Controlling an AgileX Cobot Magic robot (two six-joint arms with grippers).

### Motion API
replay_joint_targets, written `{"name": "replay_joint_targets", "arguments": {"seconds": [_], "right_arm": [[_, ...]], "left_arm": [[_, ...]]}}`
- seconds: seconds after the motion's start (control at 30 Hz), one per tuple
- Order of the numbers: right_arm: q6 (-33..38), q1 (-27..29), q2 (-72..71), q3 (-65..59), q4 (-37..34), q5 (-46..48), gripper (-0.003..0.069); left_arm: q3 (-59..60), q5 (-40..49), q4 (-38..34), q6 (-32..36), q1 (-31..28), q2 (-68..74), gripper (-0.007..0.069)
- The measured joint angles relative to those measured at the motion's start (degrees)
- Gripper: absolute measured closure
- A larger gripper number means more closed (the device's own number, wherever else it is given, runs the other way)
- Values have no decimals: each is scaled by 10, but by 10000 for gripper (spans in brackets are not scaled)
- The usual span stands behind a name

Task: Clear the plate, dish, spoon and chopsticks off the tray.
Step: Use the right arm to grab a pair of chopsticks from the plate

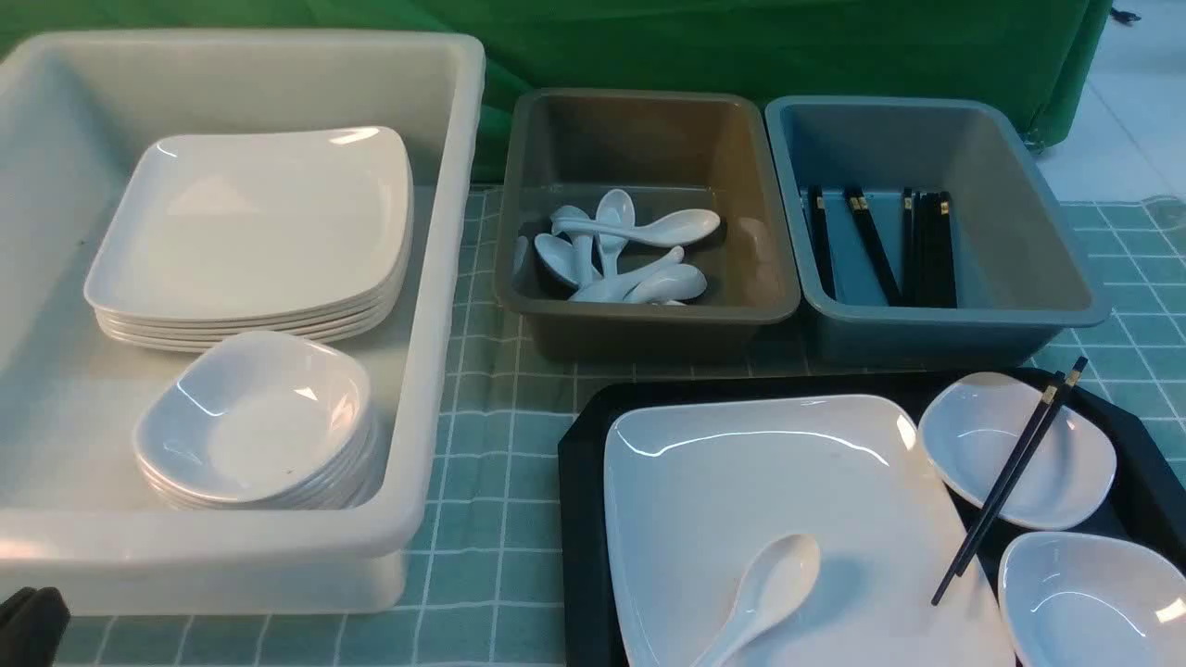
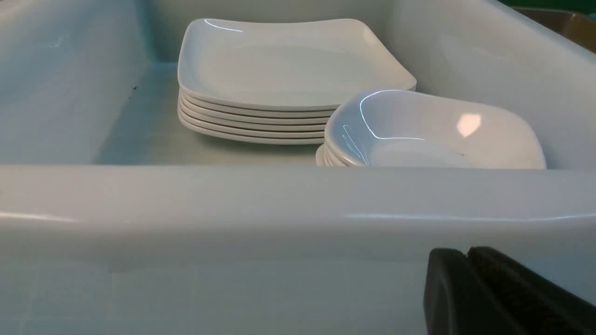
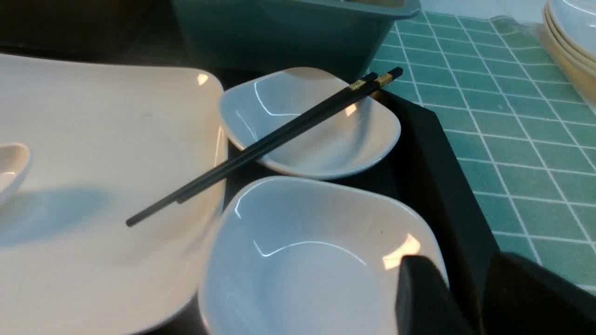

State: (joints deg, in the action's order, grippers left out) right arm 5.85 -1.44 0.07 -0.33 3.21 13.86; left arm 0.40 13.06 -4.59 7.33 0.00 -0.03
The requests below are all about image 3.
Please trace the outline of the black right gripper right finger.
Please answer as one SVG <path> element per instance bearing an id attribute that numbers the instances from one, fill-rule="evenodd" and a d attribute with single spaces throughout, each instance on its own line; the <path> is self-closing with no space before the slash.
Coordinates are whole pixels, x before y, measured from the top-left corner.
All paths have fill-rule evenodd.
<path id="1" fill-rule="evenodd" d="M 593 335 L 596 299 L 523 256 L 497 252 L 486 277 L 482 316 L 488 335 Z"/>

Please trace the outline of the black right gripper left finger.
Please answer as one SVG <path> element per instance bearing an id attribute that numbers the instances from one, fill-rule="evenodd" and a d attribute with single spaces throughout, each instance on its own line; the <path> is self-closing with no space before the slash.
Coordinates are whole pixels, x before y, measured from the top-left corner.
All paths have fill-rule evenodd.
<path id="1" fill-rule="evenodd" d="M 440 271 L 428 257 L 401 259 L 395 314 L 400 335 L 473 335 Z"/>

